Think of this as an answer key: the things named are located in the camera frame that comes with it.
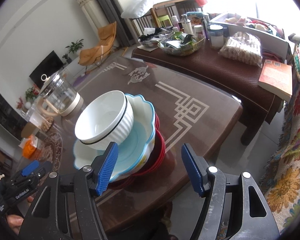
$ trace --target black tv screen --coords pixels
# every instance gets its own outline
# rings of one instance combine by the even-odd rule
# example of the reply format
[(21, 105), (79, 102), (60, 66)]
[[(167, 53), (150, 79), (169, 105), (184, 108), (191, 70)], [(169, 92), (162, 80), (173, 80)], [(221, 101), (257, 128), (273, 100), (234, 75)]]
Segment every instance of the black tv screen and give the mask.
[(46, 74), (47, 77), (57, 72), (63, 66), (63, 62), (54, 52), (54, 50), (35, 68), (30, 74), (31, 80), (41, 89), (44, 81), (41, 76)]

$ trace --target white bedding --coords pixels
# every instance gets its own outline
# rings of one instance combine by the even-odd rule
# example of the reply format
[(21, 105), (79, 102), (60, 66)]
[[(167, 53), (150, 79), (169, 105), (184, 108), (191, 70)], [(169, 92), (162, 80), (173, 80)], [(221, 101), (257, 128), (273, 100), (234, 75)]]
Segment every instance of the white bedding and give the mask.
[(123, 11), (121, 18), (140, 18), (145, 15), (153, 7), (153, 5), (166, 1), (170, 0), (134, 0)]

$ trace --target book cover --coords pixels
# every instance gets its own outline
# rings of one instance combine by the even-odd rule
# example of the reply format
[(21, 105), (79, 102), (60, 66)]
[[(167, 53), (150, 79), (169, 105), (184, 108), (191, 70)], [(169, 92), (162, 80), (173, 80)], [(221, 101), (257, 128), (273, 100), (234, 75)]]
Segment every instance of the book cover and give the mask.
[(266, 59), (258, 85), (289, 102), (292, 95), (291, 66)]

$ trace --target orange leather chair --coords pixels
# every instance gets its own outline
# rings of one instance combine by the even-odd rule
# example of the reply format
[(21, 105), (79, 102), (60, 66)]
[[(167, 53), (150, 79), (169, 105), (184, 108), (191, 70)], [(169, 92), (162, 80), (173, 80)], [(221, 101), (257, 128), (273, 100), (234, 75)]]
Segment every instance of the orange leather chair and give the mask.
[(83, 49), (80, 52), (79, 64), (82, 66), (89, 66), (96, 61), (101, 61), (106, 57), (113, 46), (115, 34), (117, 31), (117, 23), (111, 23), (105, 27), (98, 29), (99, 43), (92, 49)]

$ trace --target woven leather surface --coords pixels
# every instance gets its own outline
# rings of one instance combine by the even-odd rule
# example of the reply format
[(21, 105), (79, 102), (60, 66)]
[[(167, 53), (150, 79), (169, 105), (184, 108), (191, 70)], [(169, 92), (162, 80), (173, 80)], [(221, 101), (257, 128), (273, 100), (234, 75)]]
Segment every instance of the woven leather surface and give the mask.
[(199, 78), (266, 112), (274, 101), (274, 94), (258, 86), (261, 68), (218, 55), (218, 51), (210, 49), (208, 41), (187, 57), (171, 56), (161, 49), (152, 52), (135, 49), (132, 57)]

